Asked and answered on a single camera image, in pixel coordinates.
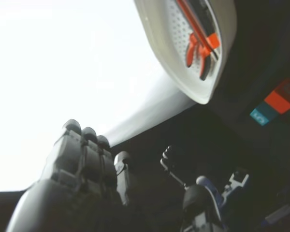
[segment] blue block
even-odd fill
[[[269,120],[261,114],[257,109],[254,109],[251,113],[250,116],[256,120],[261,126],[264,126],[266,123],[269,122]]]
[[[271,107],[265,101],[262,101],[256,109],[260,114],[266,117],[269,121],[272,121],[275,117],[280,115],[279,112],[277,112],[273,107]]]

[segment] white surface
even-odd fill
[[[200,62],[194,62],[190,68],[185,64],[188,34],[192,30],[175,0],[135,2],[150,45],[166,72],[191,99],[207,104],[218,84],[235,38],[236,11],[233,0],[206,0],[220,40],[220,49],[217,49],[220,54],[205,81],[199,78]]]
[[[133,1],[0,0],[0,191],[39,178],[70,118],[114,145],[192,104]]]

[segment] white basket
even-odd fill
[[[149,43],[166,72],[187,96],[207,104],[221,77],[236,34],[233,0],[205,0],[214,21],[220,46],[217,62],[206,80],[200,79],[200,60],[186,66],[186,50],[192,28],[175,0],[134,0]]]

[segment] orange block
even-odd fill
[[[284,99],[275,91],[272,91],[264,100],[271,107],[273,107],[277,112],[283,114],[290,109],[290,102]]]

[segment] plastic container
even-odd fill
[[[206,80],[200,79],[201,63],[186,65],[186,51],[192,29],[175,0],[134,0],[149,43],[163,68],[187,96],[207,104],[219,82],[236,34],[233,0],[205,0],[220,40]]]

